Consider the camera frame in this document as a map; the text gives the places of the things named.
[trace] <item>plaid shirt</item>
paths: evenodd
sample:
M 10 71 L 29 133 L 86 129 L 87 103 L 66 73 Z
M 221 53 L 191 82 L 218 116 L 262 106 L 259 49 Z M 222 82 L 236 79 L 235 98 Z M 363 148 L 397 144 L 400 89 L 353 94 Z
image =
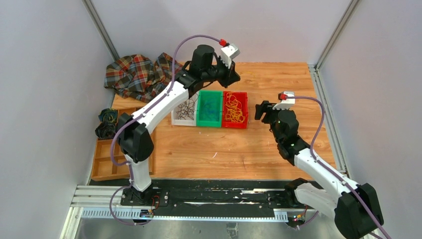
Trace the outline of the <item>plaid shirt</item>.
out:
M 162 53 L 154 64 L 142 55 L 125 56 L 107 66 L 104 87 L 114 89 L 121 97 L 150 102 L 171 81 L 173 58 Z M 182 65 L 175 64 L 176 73 Z

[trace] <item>white wall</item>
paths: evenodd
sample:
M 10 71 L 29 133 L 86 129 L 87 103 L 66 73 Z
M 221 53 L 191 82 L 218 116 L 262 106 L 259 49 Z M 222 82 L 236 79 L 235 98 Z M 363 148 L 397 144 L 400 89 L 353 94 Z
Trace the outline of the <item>white wall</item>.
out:
M 173 55 L 180 41 L 208 34 L 235 43 L 238 62 L 314 64 L 350 0 L 93 0 L 120 56 Z M 177 59 L 209 40 L 191 40 Z
M 352 177 L 376 188 L 393 238 L 422 234 L 421 12 L 361 1 L 321 71 Z
M 0 238 L 55 239 L 87 179 L 112 62 L 82 1 L 0 8 Z

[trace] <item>rubber band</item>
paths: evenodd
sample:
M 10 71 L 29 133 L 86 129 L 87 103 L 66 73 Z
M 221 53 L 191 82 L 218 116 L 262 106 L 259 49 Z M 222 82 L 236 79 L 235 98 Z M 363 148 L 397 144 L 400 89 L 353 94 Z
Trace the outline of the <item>rubber band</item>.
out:
M 228 93 L 226 97 L 225 107 L 227 108 L 227 113 L 224 115 L 224 119 L 233 123 L 243 123 L 245 116 L 242 112 L 242 103 L 237 100 L 233 92 Z
M 242 72 L 242 73 L 240 73 L 240 74 L 242 75 L 243 73 L 246 73 L 246 74 L 251 74 L 251 75 L 253 76 L 253 78 L 255 78 L 255 74 L 254 74 L 253 72 L 246 71 L 246 72 Z

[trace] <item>wooden tabletop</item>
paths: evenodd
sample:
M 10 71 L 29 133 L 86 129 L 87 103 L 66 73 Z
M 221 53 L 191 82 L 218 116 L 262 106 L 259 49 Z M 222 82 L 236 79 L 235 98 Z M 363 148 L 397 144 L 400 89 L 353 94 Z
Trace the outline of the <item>wooden tabletop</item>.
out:
M 168 115 L 155 129 L 156 161 L 155 172 L 151 177 L 310 179 L 306 173 L 279 155 L 269 125 L 253 118 L 256 104 L 264 100 L 277 102 L 277 95 L 281 91 L 294 91 L 296 96 L 316 97 L 307 64 L 237 63 L 236 71 L 241 80 L 228 89 L 221 87 L 218 82 L 206 89 L 247 92 L 247 129 L 175 126 L 171 125 Z M 112 107 L 122 109 L 144 105 L 144 102 L 116 95 Z M 292 110 L 300 124 L 299 135 L 310 143 L 321 117 L 318 104 L 309 100 L 296 100 Z M 325 127 L 315 142 L 315 151 L 335 167 Z

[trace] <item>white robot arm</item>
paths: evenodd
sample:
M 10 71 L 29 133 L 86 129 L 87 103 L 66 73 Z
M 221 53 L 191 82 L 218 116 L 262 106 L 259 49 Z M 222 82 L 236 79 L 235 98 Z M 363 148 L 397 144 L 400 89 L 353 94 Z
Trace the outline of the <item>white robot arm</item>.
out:
M 161 94 L 144 108 L 129 116 L 123 114 L 118 121 L 118 128 L 124 130 L 118 136 L 118 143 L 130 163 L 131 185 L 139 192 L 145 192 L 151 185 L 148 158 L 154 144 L 150 132 L 175 107 L 192 97 L 204 87 L 205 82 L 218 81 L 227 87 L 240 80 L 235 72 L 233 58 L 239 54 L 235 45 L 227 44 L 221 49 L 221 56 L 217 58 L 214 49 L 207 45 L 199 45 L 194 51 L 189 70 L 183 68 Z M 304 179 L 296 179 L 289 183 L 285 190 L 290 206 L 299 204 L 309 205 L 328 217 L 334 219 L 339 231 L 348 239 L 361 238 L 376 229 L 376 225 L 369 215 L 362 209 L 362 204 L 354 196 L 362 196 L 376 220 L 384 223 L 375 189 L 369 184 L 359 185 L 355 181 L 342 175 L 311 152 L 310 145 L 298 135 L 299 122 L 296 115 L 289 110 L 295 104 L 293 92 L 279 95 L 279 103 L 263 101 L 256 105 L 255 119 L 270 125 L 270 130 L 277 142 L 280 155 L 293 166 L 308 173 L 323 188 L 314 187 Z
M 256 105 L 255 113 L 256 120 L 265 114 L 262 122 L 270 125 L 280 155 L 309 174 L 322 187 L 319 189 L 305 179 L 296 179 L 285 187 L 287 201 L 291 207 L 306 204 L 334 219 L 345 238 L 361 238 L 384 223 L 376 191 L 367 183 L 359 185 L 339 173 L 298 135 L 299 122 L 294 111 L 289 110 L 298 98 L 319 102 L 314 98 L 295 97 L 293 92 L 282 92 L 279 103 L 263 101 Z
M 202 89 L 204 83 L 211 84 L 218 81 L 227 88 L 232 83 L 239 81 L 240 77 L 235 72 L 235 62 L 233 61 L 233 58 L 239 53 L 239 49 L 234 44 L 227 43 L 221 49 L 220 57 L 217 57 L 214 48 L 208 45 L 199 45 L 193 53 L 192 61 L 188 61 L 175 77 L 174 84 L 169 84 L 150 103 L 131 116 L 127 114 L 120 116 L 118 129 L 142 115 L 118 136 L 120 148 L 130 163 L 132 186 L 136 190 L 144 192 L 151 185 L 148 158 L 154 149 L 154 144 L 150 132 L 175 107 Z

